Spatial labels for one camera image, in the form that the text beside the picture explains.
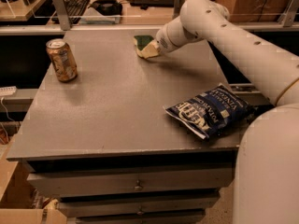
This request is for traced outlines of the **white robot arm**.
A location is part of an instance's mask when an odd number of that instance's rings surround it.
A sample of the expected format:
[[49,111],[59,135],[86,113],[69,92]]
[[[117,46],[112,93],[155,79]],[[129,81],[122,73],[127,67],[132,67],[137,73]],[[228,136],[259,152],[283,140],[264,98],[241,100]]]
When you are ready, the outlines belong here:
[[274,106],[243,135],[233,224],[299,224],[299,57],[231,24],[209,0],[187,0],[156,39],[162,53],[209,41]]

